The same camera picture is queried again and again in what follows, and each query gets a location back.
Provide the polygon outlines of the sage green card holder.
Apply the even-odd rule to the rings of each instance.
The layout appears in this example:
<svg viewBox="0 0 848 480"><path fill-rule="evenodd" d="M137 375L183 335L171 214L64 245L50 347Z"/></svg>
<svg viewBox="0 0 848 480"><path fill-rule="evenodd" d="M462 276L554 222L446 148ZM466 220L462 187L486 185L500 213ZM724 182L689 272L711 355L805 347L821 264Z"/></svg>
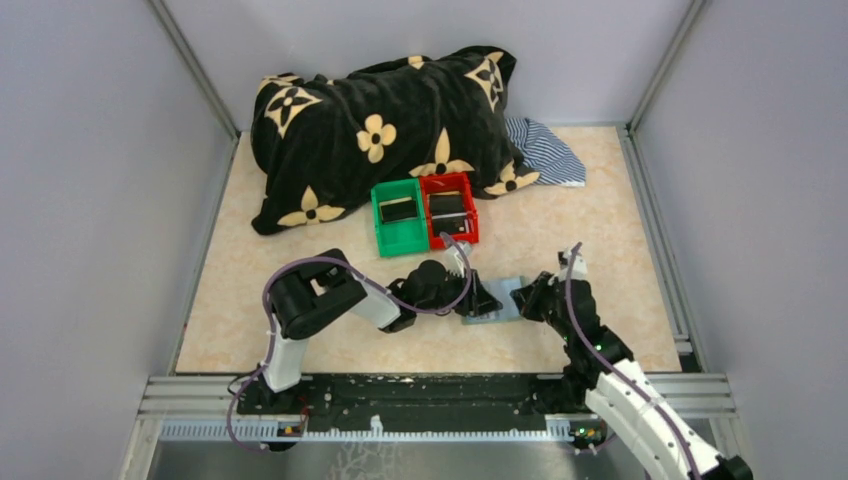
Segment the sage green card holder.
<svg viewBox="0 0 848 480"><path fill-rule="evenodd" d="M493 294L502 304L503 309L499 312L485 315L481 318L461 317L461 323L466 326L487 325L522 321L523 317L519 307L511 297L513 290L518 290L529 284L529 279L524 276L505 277L494 280L482 281L484 287Z"/></svg>

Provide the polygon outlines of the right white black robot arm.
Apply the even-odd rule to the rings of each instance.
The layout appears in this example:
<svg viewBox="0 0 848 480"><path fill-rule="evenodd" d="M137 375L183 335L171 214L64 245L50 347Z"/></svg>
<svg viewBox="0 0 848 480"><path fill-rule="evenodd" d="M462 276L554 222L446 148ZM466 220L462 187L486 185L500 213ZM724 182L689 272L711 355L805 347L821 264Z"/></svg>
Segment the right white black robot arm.
<svg viewBox="0 0 848 480"><path fill-rule="evenodd" d="M630 348L602 323L588 281L543 272L510 296L523 318L563 338L570 360L563 370L567 406L603 420L649 478L752 478L743 458L706 442L656 390Z"/></svg>

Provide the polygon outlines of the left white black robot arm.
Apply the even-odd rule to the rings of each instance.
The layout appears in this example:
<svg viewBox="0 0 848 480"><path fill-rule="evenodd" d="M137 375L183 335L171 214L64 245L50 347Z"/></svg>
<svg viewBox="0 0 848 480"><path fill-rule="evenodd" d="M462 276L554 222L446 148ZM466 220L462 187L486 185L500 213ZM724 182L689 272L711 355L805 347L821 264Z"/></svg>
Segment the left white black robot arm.
<svg viewBox="0 0 848 480"><path fill-rule="evenodd" d="M297 406L309 339L345 314L395 333L412 326L420 314L482 318L501 311L503 303L484 287L463 248L452 247L448 254L452 269L425 260L387 286L355 269L339 249L278 270L262 293L271 326L268 353L259 365L263 404L277 414Z"/></svg>

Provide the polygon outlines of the green plastic bin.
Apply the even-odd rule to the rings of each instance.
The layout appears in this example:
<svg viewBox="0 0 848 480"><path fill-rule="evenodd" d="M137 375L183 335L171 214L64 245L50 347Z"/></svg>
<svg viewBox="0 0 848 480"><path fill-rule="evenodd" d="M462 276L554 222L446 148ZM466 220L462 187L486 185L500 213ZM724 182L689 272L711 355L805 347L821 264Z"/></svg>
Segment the green plastic bin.
<svg viewBox="0 0 848 480"><path fill-rule="evenodd" d="M419 180L382 182L371 190L378 252L381 257L429 250L428 227Z"/></svg>

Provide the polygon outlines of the dark credit card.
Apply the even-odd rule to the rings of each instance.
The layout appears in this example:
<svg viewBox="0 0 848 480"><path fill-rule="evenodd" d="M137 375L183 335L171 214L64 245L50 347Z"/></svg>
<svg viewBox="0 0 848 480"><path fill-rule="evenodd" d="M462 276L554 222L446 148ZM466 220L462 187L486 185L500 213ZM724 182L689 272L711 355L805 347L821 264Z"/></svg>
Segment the dark credit card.
<svg viewBox="0 0 848 480"><path fill-rule="evenodd" d="M433 216L460 214L466 211L459 192L439 192L428 196L429 212Z"/></svg>
<svg viewBox="0 0 848 480"><path fill-rule="evenodd" d="M474 217L469 213L435 215L431 218L434 237L446 235L465 235L475 232Z"/></svg>

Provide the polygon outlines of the red plastic bin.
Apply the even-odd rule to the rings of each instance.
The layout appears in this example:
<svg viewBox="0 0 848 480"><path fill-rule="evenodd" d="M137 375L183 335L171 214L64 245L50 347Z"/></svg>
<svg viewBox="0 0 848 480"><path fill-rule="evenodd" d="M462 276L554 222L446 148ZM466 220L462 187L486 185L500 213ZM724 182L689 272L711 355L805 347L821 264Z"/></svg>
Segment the red plastic bin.
<svg viewBox="0 0 848 480"><path fill-rule="evenodd" d="M419 178L431 250L446 248L441 234L455 241L479 242L478 213L466 173Z"/></svg>

